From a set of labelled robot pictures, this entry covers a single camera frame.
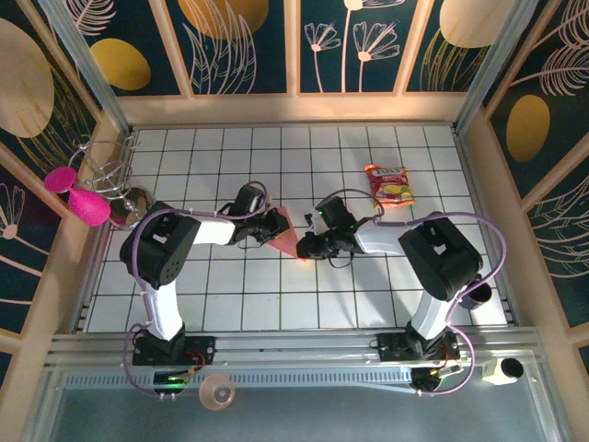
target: black mount plate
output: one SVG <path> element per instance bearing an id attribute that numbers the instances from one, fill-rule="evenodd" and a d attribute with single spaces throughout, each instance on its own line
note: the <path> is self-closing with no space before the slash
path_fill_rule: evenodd
<path id="1" fill-rule="evenodd" d="M 410 362 L 415 361 L 417 356 L 410 350 L 405 333 L 380 333 L 376 336 L 378 343 L 378 355 L 380 362 Z M 447 332 L 438 345 L 438 350 L 431 356 L 424 357 L 425 361 L 446 360 L 445 353 L 440 349 L 445 347 L 450 359 L 460 358 L 460 349 L 456 336 L 452 332 Z"/>
<path id="2" fill-rule="evenodd" d="M 214 359 L 214 337 L 213 336 L 186 336 L 184 338 L 184 349 L 172 360 L 168 355 L 150 345 L 143 336 L 138 336 L 135 341 L 133 352 L 134 366 L 194 366 L 195 362 L 191 355 L 186 352 L 200 352 L 204 356 L 204 364 L 209 366 Z"/>

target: bag of chips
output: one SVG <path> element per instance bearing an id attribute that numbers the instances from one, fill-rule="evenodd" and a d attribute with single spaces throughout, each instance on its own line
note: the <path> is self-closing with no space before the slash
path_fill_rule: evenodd
<path id="1" fill-rule="evenodd" d="M 370 192 L 385 207 L 415 203 L 405 168 L 381 168 L 367 164 L 364 171 L 370 181 Z"/>

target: white tiled floor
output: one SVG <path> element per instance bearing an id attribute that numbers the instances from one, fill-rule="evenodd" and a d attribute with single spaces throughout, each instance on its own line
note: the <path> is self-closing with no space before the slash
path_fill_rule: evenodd
<path id="1" fill-rule="evenodd" d="M 139 140 L 133 179 L 155 190 L 158 199 L 210 212 L 233 200 L 249 180 L 260 180 L 274 204 L 288 208 L 299 238 L 313 202 L 344 184 L 369 191 L 364 165 L 371 162 L 405 166 L 417 199 L 411 207 L 388 209 L 386 220 L 473 211 L 451 131 L 444 126 L 144 130 Z M 375 212 L 367 199 L 349 194 L 346 201 L 356 218 Z M 479 227 L 470 218 L 454 222 L 483 254 L 483 272 L 488 272 Z M 118 261 L 127 235 L 111 233 L 88 332 L 122 332 L 145 320 L 135 283 Z M 404 327 L 421 296 L 420 283 L 402 256 L 358 256 L 351 266 L 333 269 L 268 246 L 247 252 L 235 246 L 194 246 L 177 288 L 191 332 Z M 454 323 L 505 323 L 505 308 L 493 289 L 491 302 L 471 313 L 459 308 Z"/>

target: aluminum frame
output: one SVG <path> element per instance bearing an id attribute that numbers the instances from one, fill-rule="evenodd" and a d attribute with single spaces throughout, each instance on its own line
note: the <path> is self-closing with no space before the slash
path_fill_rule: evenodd
<path id="1" fill-rule="evenodd" d="M 122 107 L 114 95 L 112 87 L 107 83 L 104 75 L 100 72 L 100 68 L 90 54 L 90 48 L 84 37 L 82 37 L 82 34 L 75 27 L 75 23 L 64 2 L 39 0 L 39 6 L 47 16 L 47 19 L 52 23 L 65 49 L 75 60 L 82 76 L 84 76 L 98 102 L 111 117 L 119 132 L 123 133 L 123 135 L 130 134 L 130 124 L 122 111 Z"/>
<path id="2" fill-rule="evenodd" d="M 497 40 L 491 45 L 475 75 L 464 104 L 456 116 L 456 131 L 463 134 L 479 110 L 482 101 L 491 89 L 497 76 L 513 52 L 522 32 L 534 15 L 537 0 L 520 0 L 514 2 L 507 19 L 498 33 Z"/>
<path id="3" fill-rule="evenodd" d="M 525 382 L 528 383 L 536 406 L 538 421 L 547 441 L 572 440 L 571 431 L 563 413 L 560 399 L 547 370 L 539 334 L 533 327 L 468 327 L 477 365 L 496 357 L 517 357 L 525 365 Z M 403 332 L 399 329 L 389 332 Z M 205 333 L 188 333 L 200 336 Z M 37 394 L 26 428 L 25 440 L 50 440 L 59 412 L 67 381 L 71 376 L 122 373 L 122 345 L 126 335 L 78 334 L 56 335 L 38 386 Z M 387 368 L 404 366 L 432 366 L 432 363 L 414 361 L 413 364 L 381 363 L 371 343 L 373 331 L 289 331 L 289 332 L 237 332 L 218 333 L 217 353 L 208 371 L 224 372 L 232 376 L 255 373 L 275 374 L 280 370 L 315 370 L 327 374 L 343 371 L 382 373 Z M 463 355 L 467 364 L 468 354 Z M 133 367 L 133 376 L 151 378 L 152 367 Z M 116 388 L 130 388 L 130 385 Z M 105 382 L 92 389 L 115 388 Z"/>

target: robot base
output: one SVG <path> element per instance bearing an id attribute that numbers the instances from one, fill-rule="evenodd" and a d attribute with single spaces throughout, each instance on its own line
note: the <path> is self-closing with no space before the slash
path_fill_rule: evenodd
<path id="1" fill-rule="evenodd" d="M 157 339 L 148 331 L 137 336 L 133 351 L 134 366 L 194 366 L 210 365 L 214 359 L 213 336 L 186 336 L 184 327 L 171 341 Z M 193 355 L 204 361 L 195 362 Z"/>
<path id="2" fill-rule="evenodd" d="M 415 342 L 406 332 L 380 333 L 376 336 L 380 362 L 410 362 L 415 360 L 444 362 L 446 358 L 460 359 L 460 350 L 456 336 L 445 331 L 435 343 L 428 346 L 428 351 L 415 351 Z"/>

